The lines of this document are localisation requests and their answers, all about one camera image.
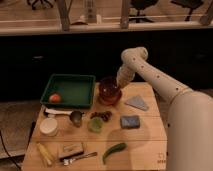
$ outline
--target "office chair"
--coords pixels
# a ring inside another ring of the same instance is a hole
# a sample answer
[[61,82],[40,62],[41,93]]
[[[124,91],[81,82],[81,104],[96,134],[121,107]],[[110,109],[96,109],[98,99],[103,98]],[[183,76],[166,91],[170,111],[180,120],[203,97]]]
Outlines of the office chair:
[[44,2],[47,3],[50,8],[53,8],[53,4],[51,4],[48,0],[34,0],[33,3],[30,2],[30,0],[27,0],[27,4],[30,5],[32,7],[32,10],[36,10],[35,4],[40,1],[41,4],[43,5]]
[[191,18],[191,15],[195,9],[203,5],[202,0],[172,0],[173,4],[177,4],[182,6],[183,8],[189,8],[189,13],[185,18],[185,21],[189,21]]
[[142,10],[145,10],[146,8],[155,5],[158,2],[158,0],[131,0],[131,8],[135,8],[137,10],[136,15],[130,15],[129,20],[136,20],[136,23],[140,23],[140,21],[143,22],[153,22],[152,20],[146,18],[145,14],[141,14]]

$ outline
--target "fork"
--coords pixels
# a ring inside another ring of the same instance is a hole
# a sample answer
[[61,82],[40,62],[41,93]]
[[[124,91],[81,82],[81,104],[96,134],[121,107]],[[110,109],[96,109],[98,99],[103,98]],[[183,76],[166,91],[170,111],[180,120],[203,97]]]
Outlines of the fork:
[[70,159],[64,159],[63,163],[64,163],[64,166],[67,166],[69,164],[72,164],[76,160],[84,159],[84,158],[88,158],[88,157],[93,157],[93,156],[97,156],[97,155],[98,155],[97,152],[93,152],[93,153],[89,153],[89,154],[73,157],[73,158],[70,158]]

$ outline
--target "cable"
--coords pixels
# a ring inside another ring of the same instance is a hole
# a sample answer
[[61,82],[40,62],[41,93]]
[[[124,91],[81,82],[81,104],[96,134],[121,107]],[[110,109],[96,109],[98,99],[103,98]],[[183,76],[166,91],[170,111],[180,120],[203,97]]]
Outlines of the cable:
[[1,137],[1,142],[2,142],[2,146],[4,148],[5,153],[8,155],[9,159],[16,165],[17,169],[21,170],[21,167],[16,163],[16,161],[13,159],[13,157],[8,153],[8,151],[5,147],[4,141],[3,141],[1,130],[0,130],[0,137]]

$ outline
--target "wooden table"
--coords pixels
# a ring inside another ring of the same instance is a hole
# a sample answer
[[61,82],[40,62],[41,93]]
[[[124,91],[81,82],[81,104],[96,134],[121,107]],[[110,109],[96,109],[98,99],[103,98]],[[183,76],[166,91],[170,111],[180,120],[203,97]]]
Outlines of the wooden table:
[[[39,125],[45,116],[44,106],[38,116],[35,130],[29,143],[26,156],[22,164],[23,171],[104,171],[104,170],[164,170],[166,163],[165,129],[160,118],[152,87],[148,83],[130,83],[122,90],[121,100],[114,106],[104,106],[98,101],[98,83],[95,87],[93,105],[83,117],[80,128],[72,125],[68,116],[56,116],[59,132],[55,137],[47,137],[40,133]],[[149,106],[143,111],[124,104],[124,101],[140,95]],[[104,123],[100,134],[90,132],[87,123],[93,112],[110,110],[113,115],[109,122]],[[141,126],[139,129],[121,129],[121,115],[139,115]],[[75,161],[72,165],[63,166],[57,161],[52,167],[45,167],[36,148],[36,142],[44,144],[57,157],[61,144],[83,142],[85,153],[98,152],[98,156]],[[114,153],[107,158],[106,165],[102,163],[103,153],[112,145],[126,142],[127,148]]]

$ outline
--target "green pepper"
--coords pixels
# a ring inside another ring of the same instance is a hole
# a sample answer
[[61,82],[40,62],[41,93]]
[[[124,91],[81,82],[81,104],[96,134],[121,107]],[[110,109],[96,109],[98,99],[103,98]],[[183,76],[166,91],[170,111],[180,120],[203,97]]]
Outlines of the green pepper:
[[102,157],[102,160],[103,160],[103,163],[105,164],[106,163],[106,158],[112,154],[112,153],[115,153],[115,152],[119,152],[119,151],[122,151],[124,150],[125,148],[127,147],[126,143],[119,143],[119,144],[116,144],[112,147],[110,147],[103,155]]

